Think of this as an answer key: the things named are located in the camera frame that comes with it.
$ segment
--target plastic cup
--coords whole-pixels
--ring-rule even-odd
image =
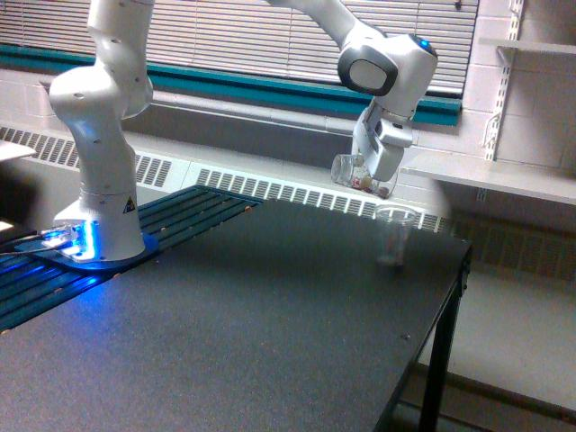
[[[376,207],[378,222],[378,257],[385,266],[403,266],[406,243],[418,214],[410,207],[380,205]]]
[[[332,162],[332,181],[338,185],[376,194],[383,199],[392,195],[398,173],[389,182],[374,180],[365,166],[362,155],[336,155]]]

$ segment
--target wall shelf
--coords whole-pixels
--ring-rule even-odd
[[[523,40],[506,40],[493,38],[480,38],[481,45],[492,45],[499,48],[514,50],[542,52],[546,54],[576,55],[576,45],[559,45],[557,43],[530,42]]]
[[[25,158],[36,152],[29,147],[20,146],[0,139],[0,162],[17,158]]]
[[[492,162],[453,153],[426,152],[403,173],[507,194],[576,205],[576,174],[552,168]]]

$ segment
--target blue led light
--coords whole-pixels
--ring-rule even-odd
[[[48,234],[46,234],[44,236],[44,239],[45,240],[51,240],[51,239],[54,239],[56,237],[63,236],[64,234],[66,234],[65,231],[52,231],[52,232],[49,232]]]
[[[92,259],[96,256],[96,241],[93,222],[90,220],[84,222],[82,228],[84,231],[84,255],[85,258]]]

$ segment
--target window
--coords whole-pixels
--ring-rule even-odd
[[[478,0],[345,0],[390,35],[430,40],[439,65],[430,87],[460,95]],[[94,53],[86,33],[89,0],[8,0],[0,42]],[[337,45],[308,16],[264,0],[157,0],[148,60],[328,83],[338,82]]]

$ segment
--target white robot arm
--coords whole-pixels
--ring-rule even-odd
[[[146,43],[153,7],[154,0],[92,0],[88,31],[96,62],[58,76],[50,87],[52,108],[74,136],[81,168],[80,198],[55,222],[82,227],[80,242],[61,251],[80,263],[122,261],[145,248],[135,155],[121,121],[152,100]]]
[[[408,121],[414,115],[437,66],[437,54],[415,35],[388,38],[358,20],[340,0],[266,0],[309,15],[338,44],[342,84],[373,95],[354,130],[354,145],[376,180],[396,173],[412,144]]]

